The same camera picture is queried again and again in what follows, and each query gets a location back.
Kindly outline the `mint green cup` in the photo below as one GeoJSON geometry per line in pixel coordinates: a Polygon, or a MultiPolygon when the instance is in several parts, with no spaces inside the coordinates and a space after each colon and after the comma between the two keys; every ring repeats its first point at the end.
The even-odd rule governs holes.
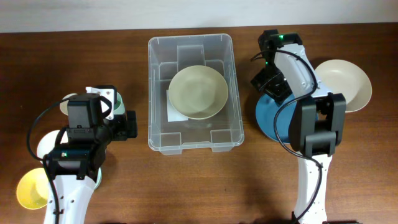
{"type": "Polygon", "coordinates": [[[120,95],[119,92],[117,92],[116,95],[116,101],[114,104],[114,110],[113,110],[113,114],[114,115],[122,115],[125,113],[125,107],[124,107],[124,103],[123,103],[123,99],[122,96],[120,95]]]}

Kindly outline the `dark blue bowl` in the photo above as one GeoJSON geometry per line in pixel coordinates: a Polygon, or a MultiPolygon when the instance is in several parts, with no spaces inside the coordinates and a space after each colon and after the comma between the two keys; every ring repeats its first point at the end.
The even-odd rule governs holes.
{"type": "MultiPolygon", "coordinates": [[[[289,101],[294,99],[294,95],[291,94],[281,105],[278,105],[271,97],[264,94],[260,97],[256,105],[256,121],[261,131],[270,139],[277,141],[277,137],[274,131],[274,118],[279,109],[289,101]]],[[[290,124],[294,118],[296,105],[300,101],[296,101],[291,105],[286,106],[278,115],[277,118],[277,131],[279,133],[280,140],[284,144],[290,144],[291,140],[300,142],[305,139],[304,133],[300,130],[300,123],[294,123],[292,130],[290,130],[290,124]]]]}

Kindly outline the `beige bowl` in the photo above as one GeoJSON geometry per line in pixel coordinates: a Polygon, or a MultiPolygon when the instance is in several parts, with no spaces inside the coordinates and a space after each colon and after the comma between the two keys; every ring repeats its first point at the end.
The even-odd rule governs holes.
{"type": "Polygon", "coordinates": [[[327,60],[315,69],[318,77],[333,93],[342,93],[346,112],[363,109],[372,97],[372,85],[366,73],[357,65],[339,59],[327,60]]]}

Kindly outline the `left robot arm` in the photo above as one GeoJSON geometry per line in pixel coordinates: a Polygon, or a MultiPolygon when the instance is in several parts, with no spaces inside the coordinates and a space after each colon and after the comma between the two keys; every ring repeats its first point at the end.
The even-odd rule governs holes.
{"type": "Polygon", "coordinates": [[[67,134],[67,142],[62,143],[62,137],[57,136],[54,148],[44,155],[49,178],[45,223],[83,223],[107,146],[137,137],[135,111],[107,120],[100,112],[70,109],[68,122],[60,132],[67,134]]]}

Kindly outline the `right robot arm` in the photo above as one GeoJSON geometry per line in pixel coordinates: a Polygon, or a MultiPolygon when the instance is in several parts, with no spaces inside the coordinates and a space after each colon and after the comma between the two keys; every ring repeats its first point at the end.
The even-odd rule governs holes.
{"type": "Polygon", "coordinates": [[[316,76],[297,33],[265,30],[258,38],[264,68],[251,80],[278,107],[277,142],[298,159],[298,198],[292,223],[326,223],[326,180],[345,121],[346,100],[316,76]]]}

